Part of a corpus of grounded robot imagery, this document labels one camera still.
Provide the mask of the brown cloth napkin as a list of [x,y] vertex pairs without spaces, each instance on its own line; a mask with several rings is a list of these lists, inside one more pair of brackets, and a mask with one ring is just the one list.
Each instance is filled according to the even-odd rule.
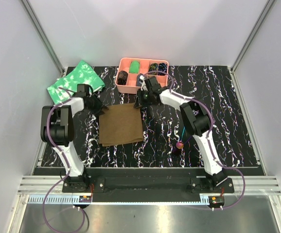
[[104,147],[143,141],[141,111],[134,103],[111,105],[99,116],[99,144]]

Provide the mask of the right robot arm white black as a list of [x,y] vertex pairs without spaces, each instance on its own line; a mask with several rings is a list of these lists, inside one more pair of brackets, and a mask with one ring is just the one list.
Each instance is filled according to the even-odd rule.
[[194,138],[199,147],[207,175],[206,188],[213,193],[219,191],[227,175],[214,145],[213,118],[209,109],[199,100],[179,94],[166,86],[162,87],[155,76],[146,77],[140,74],[137,81],[140,89],[137,91],[134,107],[162,103],[179,110],[185,131]]

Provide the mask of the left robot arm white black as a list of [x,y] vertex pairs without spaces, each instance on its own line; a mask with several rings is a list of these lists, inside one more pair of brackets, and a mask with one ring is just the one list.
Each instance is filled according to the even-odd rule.
[[104,114],[105,106],[89,84],[78,84],[76,92],[53,106],[44,106],[41,111],[40,136],[59,155],[66,170],[63,179],[79,192],[89,189],[89,175],[74,147],[75,129],[73,117],[84,110],[98,117]]

